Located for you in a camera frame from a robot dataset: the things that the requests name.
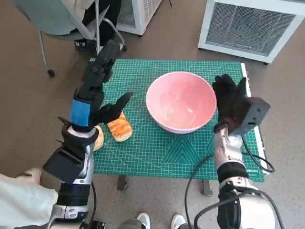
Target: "pink bowl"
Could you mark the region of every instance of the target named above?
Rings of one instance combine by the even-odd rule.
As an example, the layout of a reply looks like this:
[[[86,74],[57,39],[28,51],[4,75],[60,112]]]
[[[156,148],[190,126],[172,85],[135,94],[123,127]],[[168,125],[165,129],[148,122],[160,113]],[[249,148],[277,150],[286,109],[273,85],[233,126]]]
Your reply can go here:
[[[146,106],[159,126],[186,134],[207,124],[216,110],[210,84],[187,72],[167,73],[156,79],[146,94]]]

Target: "person's leg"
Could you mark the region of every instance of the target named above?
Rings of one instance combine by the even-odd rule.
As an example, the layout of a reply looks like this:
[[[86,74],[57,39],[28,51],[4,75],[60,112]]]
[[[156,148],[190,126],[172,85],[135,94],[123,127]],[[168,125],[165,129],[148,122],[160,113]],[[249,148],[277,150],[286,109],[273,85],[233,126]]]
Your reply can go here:
[[[117,19],[121,10],[122,0],[100,0],[99,1],[99,12],[104,11],[108,6],[107,13],[105,18],[109,19],[114,26],[116,26]],[[91,21],[95,19],[95,3],[85,11],[84,18],[82,23],[88,25]],[[102,21],[100,24],[100,46],[104,46],[107,41],[114,38],[114,30],[112,27],[105,21]],[[75,41],[77,49],[83,49],[87,45],[86,39],[81,39]]]
[[[120,14],[121,4],[122,0],[100,0],[100,12],[109,6],[105,18],[109,19],[114,26],[116,26]],[[102,21],[100,24],[100,46],[104,46],[109,40],[113,39],[114,34],[112,27],[107,22]]]
[[[182,215],[177,214],[172,219],[171,229],[189,229],[189,225]]]
[[[150,229],[151,223],[146,213],[141,213],[137,219],[128,219],[118,229]]]

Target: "bread roll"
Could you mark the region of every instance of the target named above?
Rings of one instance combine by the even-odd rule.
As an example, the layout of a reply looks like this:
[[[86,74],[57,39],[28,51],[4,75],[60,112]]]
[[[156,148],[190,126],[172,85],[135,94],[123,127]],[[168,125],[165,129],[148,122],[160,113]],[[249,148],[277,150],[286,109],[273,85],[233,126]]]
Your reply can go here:
[[[93,151],[100,149],[102,147],[102,145],[104,144],[104,134],[103,134],[102,128],[99,125],[95,126],[95,128],[97,128],[99,130],[99,136],[95,140],[95,145],[94,145]]]
[[[123,142],[132,135],[132,127],[130,126],[123,112],[118,119],[108,123],[108,127],[112,136],[117,142]]]

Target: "white air purifier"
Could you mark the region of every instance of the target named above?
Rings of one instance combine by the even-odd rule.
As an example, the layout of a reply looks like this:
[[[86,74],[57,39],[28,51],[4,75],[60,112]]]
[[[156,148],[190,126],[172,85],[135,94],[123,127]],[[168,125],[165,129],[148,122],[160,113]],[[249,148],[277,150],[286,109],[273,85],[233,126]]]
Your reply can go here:
[[[305,16],[305,1],[207,0],[198,48],[271,63]]]
[[[122,0],[117,29],[142,36],[162,0]]]

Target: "white cloth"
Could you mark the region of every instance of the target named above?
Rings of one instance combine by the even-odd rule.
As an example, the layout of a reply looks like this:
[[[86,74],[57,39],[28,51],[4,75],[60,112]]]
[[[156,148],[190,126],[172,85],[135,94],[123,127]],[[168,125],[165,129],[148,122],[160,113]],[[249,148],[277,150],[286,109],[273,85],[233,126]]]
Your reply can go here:
[[[48,223],[57,197],[54,189],[0,174],[0,226],[15,228]]]
[[[86,1],[89,0],[62,0],[66,3],[66,6],[76,14],[76,16],[82,21],[85,15],[85,9],[83,5]]]

